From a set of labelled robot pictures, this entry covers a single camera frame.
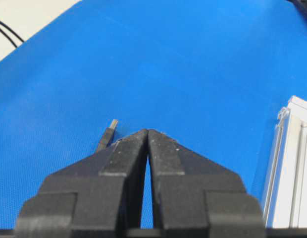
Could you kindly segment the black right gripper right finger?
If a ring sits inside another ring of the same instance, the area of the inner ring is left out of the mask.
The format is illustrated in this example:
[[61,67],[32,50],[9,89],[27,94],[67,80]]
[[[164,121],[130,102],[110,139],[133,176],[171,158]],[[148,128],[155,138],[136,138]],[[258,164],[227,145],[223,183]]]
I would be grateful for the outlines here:
[[259,203],[237,173],[153,129],[148,146],[154,225],[163,237],[265,237]]

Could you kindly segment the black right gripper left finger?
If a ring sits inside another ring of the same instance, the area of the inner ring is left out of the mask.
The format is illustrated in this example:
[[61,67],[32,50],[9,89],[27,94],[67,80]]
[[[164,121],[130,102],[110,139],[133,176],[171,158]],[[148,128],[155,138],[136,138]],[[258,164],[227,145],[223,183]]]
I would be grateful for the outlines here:
[[147,131],[45,178],[19,213],[18,238],[115,238],[140,224]]

